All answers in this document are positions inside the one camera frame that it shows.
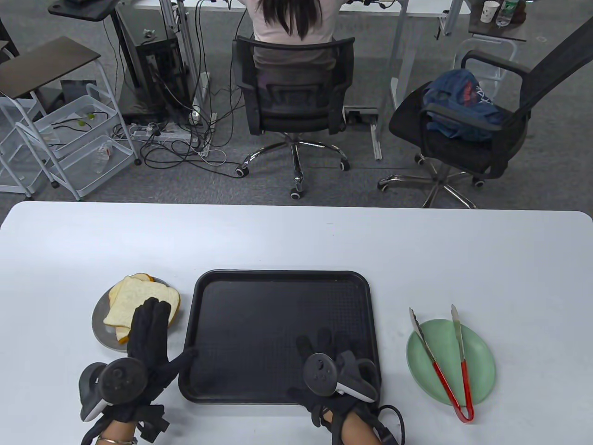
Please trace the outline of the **person's left hand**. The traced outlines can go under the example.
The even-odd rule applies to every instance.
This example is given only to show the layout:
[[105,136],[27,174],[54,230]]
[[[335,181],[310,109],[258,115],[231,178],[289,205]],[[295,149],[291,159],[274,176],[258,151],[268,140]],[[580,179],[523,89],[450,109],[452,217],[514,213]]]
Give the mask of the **person's left hand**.
[[155,400],[180,373],[188,369],[198,356],[197,348],[190,348],[169,360],[168,329],[171,305],[156,298],[147,299],[136,308],[127,344],[127,356],[141,362],[147,371],[146,388],[131,402],[107,407],[100,421],[108,425],[146,422],[163,417],[164,406]]

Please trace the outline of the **person's right hand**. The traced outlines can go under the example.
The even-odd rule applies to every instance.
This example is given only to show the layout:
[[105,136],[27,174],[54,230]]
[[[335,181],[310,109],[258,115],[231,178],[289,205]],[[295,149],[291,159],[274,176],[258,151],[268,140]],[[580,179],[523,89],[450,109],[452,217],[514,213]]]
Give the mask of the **person's right hand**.
[[296,347],[305,388],[289,388],[290,400],[307,409],[315,427],[331,433],[333,444],[379,444],[381,377],[372,360],[357,356],[360,343],[322,328],[316,343],[300,336]]

